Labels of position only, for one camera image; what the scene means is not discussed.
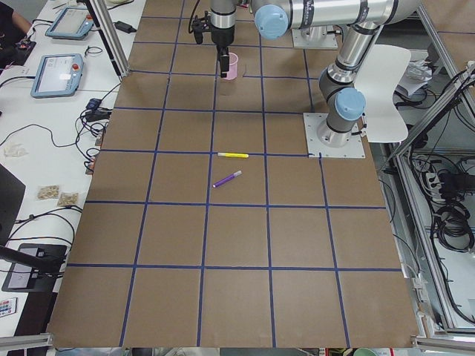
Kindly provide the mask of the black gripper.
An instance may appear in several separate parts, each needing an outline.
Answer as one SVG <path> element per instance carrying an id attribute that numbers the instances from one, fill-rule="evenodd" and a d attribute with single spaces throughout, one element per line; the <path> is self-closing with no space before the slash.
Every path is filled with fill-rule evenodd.
<path id="1" fill-rule="evenodd" d="M 235 38 L 235 26 L 219 28 L 211 25 L 212 41 L 216 45 L 217 54 L 220 56 L 220 77 L 226 78 L 229 72 L 229 46 Z"/>

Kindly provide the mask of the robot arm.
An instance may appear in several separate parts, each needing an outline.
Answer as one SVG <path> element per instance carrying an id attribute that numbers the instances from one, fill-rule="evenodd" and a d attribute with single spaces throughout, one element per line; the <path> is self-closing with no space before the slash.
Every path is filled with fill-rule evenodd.
<path id="1" fill-rule="evenodd" d="M 277 39 L 288 30 L 345 24 L 349 27 L 341 49 L 321 74 L 319 88 L 329 107 L 326 121 L 318 127 L 320 141 L 332 148 L 347 144 L 354 124 L 362 116 L 366 99 L 354 88 L 364 57 L 386 24 L 411 15 L 419 1 L 251 1 L 259 34 Z"/>

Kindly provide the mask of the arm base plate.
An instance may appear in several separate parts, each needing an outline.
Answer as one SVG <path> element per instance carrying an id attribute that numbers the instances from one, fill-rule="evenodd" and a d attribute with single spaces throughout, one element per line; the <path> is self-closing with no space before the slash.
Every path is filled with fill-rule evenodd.
<path id="1" fill-rule="evenodd" d="M 351 132 L 334 133 L 327 127 L 327 113 L 304 113 L 309 158 L 364 159 L 358 124 Z"/>

